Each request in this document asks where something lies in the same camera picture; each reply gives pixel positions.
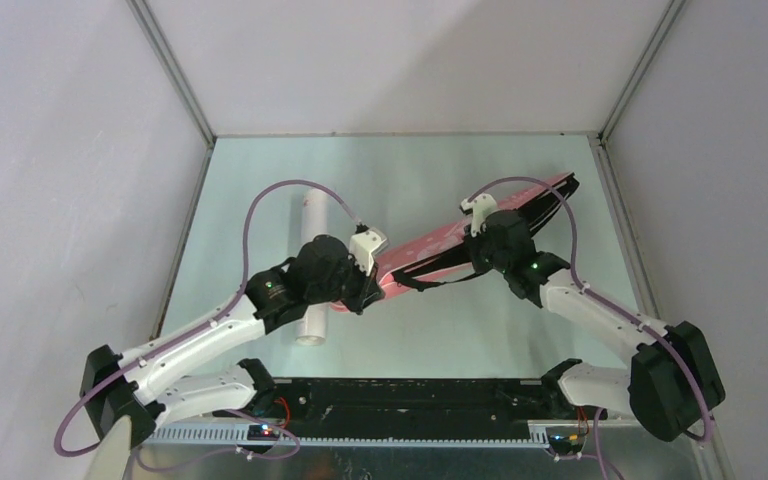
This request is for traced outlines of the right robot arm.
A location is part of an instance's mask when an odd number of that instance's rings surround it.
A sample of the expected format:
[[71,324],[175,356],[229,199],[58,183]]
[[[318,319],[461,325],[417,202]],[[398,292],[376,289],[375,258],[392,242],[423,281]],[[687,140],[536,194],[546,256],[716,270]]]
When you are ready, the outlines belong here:
[[569,262],[537,250],[525,218],[515,210],[471,222],[463,240],[477,272],[498,272],[514,296],[578,325],[622,363],[597,367],[568,359],[548,371],[541,392],[548,414],[566,418],[580,406],[602,407],[631,416],[666,442],[713,419],[726,390],[698,327],[632,312],[590,287]]

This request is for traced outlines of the aluminium front frame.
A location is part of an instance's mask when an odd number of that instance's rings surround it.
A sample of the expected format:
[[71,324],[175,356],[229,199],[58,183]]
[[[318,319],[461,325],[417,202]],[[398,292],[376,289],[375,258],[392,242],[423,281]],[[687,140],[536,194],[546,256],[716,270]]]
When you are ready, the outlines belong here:
[[267,414],[161,429],[133,479],[702,479],[702,452],[661,442],[535,379],[285,378]]

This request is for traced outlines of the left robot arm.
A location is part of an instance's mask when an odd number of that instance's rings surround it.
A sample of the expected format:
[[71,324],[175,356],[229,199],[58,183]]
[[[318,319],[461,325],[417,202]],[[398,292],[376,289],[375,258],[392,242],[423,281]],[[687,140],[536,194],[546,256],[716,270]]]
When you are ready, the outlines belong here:
[[81,406],[99,438],[129,418],[136,447],[159,428],[220,410],[264,416],[276,403],[262,362],[243,359],[223,372],[196,369],[245,343],[302,319],[309,307],[340,303],[360,314],[381,300],[376,255],[386,237],[368,229],[349,242],[326,234],[299,253],[254,274],[227,305],[173,333],[122,353],[103,345],[86,359]]

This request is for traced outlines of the white shuttlecock tube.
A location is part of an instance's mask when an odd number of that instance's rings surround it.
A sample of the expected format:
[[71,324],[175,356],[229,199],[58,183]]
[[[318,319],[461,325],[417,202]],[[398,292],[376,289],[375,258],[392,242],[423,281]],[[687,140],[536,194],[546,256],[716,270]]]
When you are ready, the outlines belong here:
[[[316,236],[325,234],[328,227],[327,203],[329,196],[319,189],[309,189],[301,210],[301,241],[306,244]],[[310,306],[296,327],[296,343],[305,347],[323,345],[327,337],[328,304]]]

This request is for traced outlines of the pink sport racket bag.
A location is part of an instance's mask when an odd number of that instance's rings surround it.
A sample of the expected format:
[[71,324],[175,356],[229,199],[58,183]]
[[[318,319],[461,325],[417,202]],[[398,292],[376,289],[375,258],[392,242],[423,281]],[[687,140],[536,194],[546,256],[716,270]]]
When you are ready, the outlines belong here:
[[[528,189],[498,203],[499,210],[485,221],[487,226],[502,226],[509,234],[510,269],[495,270],[510,291],[520,299],[542,305],[540,288],[559,271],[569,271],[570,262],[537,248],[534,237],[566,207],[566,201],[579,187],[573,173],[556,175],[547,181],[535,181]],[[384,299],[409,291],[423,292],[454,283],[446,277],[463,271],[455,282],[466,282],[485,274],[476,274],[463,238],[469,235],[470,218],[464,218],[391,250],[387,247],[375,257],[378,281]]]

